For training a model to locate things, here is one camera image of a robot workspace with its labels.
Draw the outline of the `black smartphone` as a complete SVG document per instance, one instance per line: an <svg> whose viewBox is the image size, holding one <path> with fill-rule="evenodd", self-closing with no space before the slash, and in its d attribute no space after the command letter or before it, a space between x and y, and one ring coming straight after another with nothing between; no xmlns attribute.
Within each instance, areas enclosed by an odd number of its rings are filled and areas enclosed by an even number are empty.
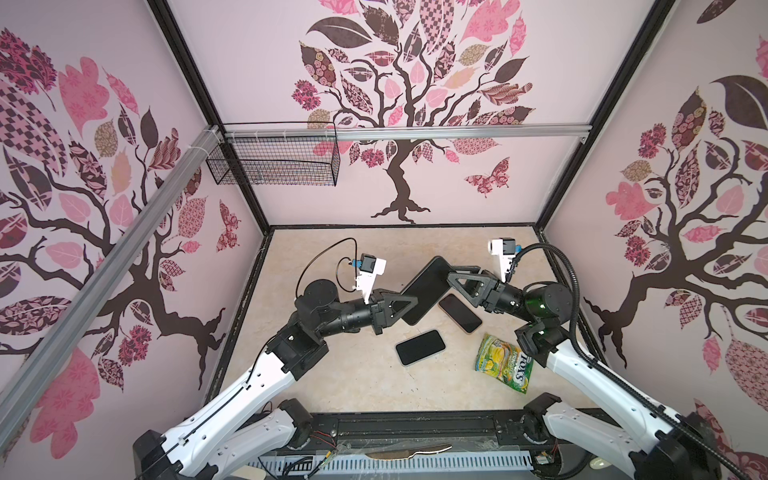
<svg viewBox="0 0 768 480"><path fill-rule="evenodd" d="M435 256L401 291L404 296L415 297L415 307L404 314L402 320L415 326L450 290L447 281L452 266L442 257Z"/></svg>

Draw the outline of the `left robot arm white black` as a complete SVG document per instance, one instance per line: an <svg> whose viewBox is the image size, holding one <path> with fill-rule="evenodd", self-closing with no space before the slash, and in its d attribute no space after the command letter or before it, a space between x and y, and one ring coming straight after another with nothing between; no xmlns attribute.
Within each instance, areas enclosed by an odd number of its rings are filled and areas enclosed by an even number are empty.
<svg viewBox="0 0 768 480"><path fill-rule="evenodd" d="M313 418L303 405L296 399L271 411L265 405L328 353L327 337L365 327L381 334L417 304L413 296L384 289L367 300L342 302L334 282L311 282L247 371L185 421L134 442L136 478L228 479L275 449L304 446Z"/></svg>

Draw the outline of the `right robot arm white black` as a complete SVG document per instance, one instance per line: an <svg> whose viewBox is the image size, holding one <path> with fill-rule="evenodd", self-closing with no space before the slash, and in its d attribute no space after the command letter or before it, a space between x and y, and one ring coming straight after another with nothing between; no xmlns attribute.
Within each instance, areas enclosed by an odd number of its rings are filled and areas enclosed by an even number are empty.
<svg viewBox="0 0 768 480"><path fill-rule="evenodd" d="M603 421L542 394L526 411L538 429L607 461L632 479L719 479L708 424L696 413L681 417L578 349L563 328L574 310L569 289L543 282L524 290L492 274L452 272L448 283L474 307L523 320L515 332L521 350L575 386L608 416Z"/></svg>

